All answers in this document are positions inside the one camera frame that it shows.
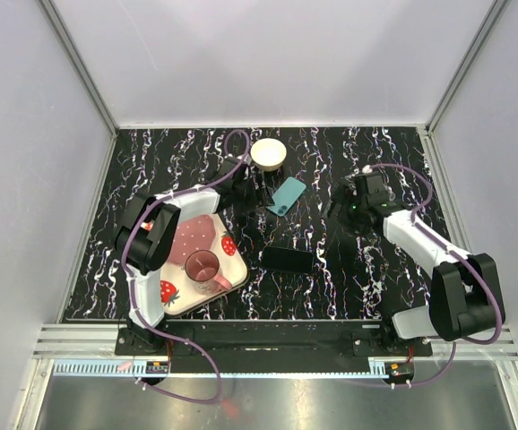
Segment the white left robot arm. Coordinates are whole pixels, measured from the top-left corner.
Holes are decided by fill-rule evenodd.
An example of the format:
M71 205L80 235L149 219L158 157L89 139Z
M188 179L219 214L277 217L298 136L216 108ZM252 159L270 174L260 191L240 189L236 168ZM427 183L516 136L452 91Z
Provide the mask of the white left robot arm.
M114 248L128 283L129 319L139 327L134 344L145 354L159 353L166 333L160 302L160 269L171 254L177 226L233 205L250 211L272 199L258 196L249 156L227 156L212 181L182 191L137 193L126 205L114 233Z

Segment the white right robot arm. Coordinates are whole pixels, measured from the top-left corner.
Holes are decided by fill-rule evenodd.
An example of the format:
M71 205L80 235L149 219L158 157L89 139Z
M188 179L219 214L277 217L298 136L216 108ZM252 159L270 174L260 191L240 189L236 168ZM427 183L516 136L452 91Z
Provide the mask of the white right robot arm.
M505 307L494 259L437 234L417 210L392 198L380 172L359 174L353 185L337 185L324 216L356 236L382 236L430 278L427 305L390 314L381 322L378 336L384 352L399 355L419 338L479 344L483 331L492 333L487 343L500 336Z

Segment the phone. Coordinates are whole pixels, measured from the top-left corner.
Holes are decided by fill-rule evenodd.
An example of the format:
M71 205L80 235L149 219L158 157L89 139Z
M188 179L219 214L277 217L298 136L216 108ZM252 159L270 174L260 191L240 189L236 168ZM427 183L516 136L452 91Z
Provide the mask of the phone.
M272 195L272 204L267 207L271 213L283 217L305 192L306 185L294 177L288 177Z

